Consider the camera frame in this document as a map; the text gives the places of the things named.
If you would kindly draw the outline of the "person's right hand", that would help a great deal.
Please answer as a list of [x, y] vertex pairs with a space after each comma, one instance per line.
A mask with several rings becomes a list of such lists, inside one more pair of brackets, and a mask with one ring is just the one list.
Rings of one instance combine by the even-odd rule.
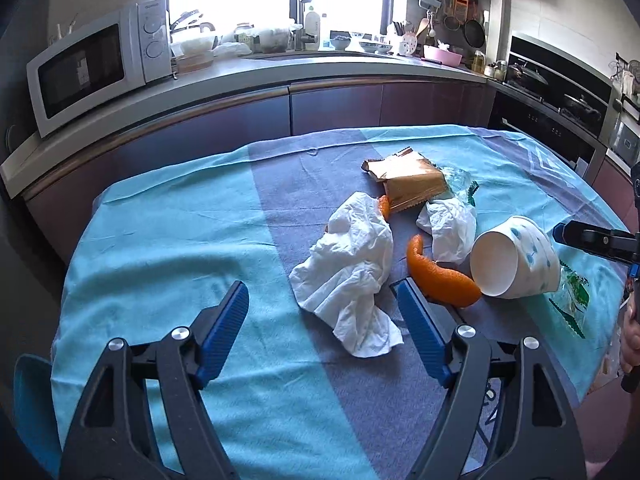
[[620, 368], [625, 374], [629, 374], [640, 363], [640, 327], [634, 319], [635, 314], [634, 294], [631, 294], [620, 331]]

